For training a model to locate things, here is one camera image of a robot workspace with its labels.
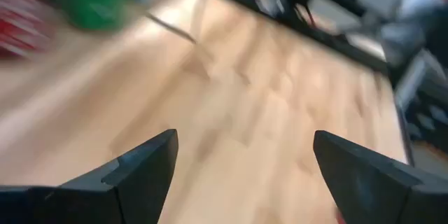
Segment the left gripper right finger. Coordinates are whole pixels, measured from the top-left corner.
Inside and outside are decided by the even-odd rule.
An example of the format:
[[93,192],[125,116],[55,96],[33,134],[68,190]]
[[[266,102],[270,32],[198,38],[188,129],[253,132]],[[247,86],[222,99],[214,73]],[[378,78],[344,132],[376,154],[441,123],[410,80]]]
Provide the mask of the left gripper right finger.
[[448,224],[448,180],[325,130],[313,150],[346,224]]

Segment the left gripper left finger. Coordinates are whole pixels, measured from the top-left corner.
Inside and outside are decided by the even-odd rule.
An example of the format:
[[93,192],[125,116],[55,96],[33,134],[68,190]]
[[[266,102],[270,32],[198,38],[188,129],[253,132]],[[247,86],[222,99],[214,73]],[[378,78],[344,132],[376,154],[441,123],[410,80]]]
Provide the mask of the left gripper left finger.
[[167,129],[57,187],[2,185],[0,224],[157,224],[178,149]]

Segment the red white striped can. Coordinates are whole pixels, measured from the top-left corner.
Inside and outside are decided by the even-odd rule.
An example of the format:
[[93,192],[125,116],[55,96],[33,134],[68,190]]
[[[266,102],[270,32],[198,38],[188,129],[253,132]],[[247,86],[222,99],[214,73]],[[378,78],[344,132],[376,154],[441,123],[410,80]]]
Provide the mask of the red white striped can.
[[0,52],[27,57],[45,50],[53,34],[44,0],[0,0]]

